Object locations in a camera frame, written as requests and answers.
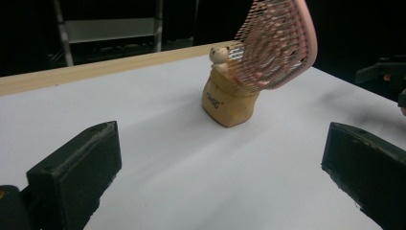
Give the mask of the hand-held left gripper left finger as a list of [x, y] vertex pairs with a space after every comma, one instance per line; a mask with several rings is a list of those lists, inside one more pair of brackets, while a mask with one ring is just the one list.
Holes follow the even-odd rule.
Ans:
[[118, 124], [91, 126], [27, 171], [35, 230], [83, 230], [122, 168]]

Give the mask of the pink hairbrush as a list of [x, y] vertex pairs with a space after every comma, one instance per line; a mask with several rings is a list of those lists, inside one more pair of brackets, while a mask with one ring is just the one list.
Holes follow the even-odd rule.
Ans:
[[305, 0], [253, 0], [231, 45], [229, 73], [251, 92], [276, 89], [310, 68], [317, 52]]

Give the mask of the small cream bear figure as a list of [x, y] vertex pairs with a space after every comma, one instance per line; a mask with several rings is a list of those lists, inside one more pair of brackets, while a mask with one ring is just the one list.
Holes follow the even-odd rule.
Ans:
[[230, 48], [228, 46], [213, 47], [209, 54], [210, 61], [212, 62], [211, 67], [223, 75], [226, 75], [228, 72], [229, 51]]

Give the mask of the grey metal shelf rack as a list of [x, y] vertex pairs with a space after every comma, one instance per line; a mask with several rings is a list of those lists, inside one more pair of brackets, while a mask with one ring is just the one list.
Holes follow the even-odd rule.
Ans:
[[153, 36], [153, 51], [162, 50], [164, 0], [155, 0], [155, 15], [146, 18], [68, 20], [63, 18], [59, 0], [52, 0], [61, 46], [67, 66], [74, 60], [70, 45], [131, 37]]

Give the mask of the tan paper pouch holder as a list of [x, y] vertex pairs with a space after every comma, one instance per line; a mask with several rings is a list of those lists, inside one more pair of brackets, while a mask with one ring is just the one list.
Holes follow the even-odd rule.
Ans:
[[250, 92], [213, 69], [203, 89], [202, 106], [222, 126], [234, 127], [252, 117], [258, 97], [259, 92]]

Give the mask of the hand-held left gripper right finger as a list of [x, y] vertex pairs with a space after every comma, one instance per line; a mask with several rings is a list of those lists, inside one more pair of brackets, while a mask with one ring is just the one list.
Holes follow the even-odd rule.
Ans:
[[406, 230], [406, 150], [361, 128], [332, 123], [322, 170], [383, 230]]

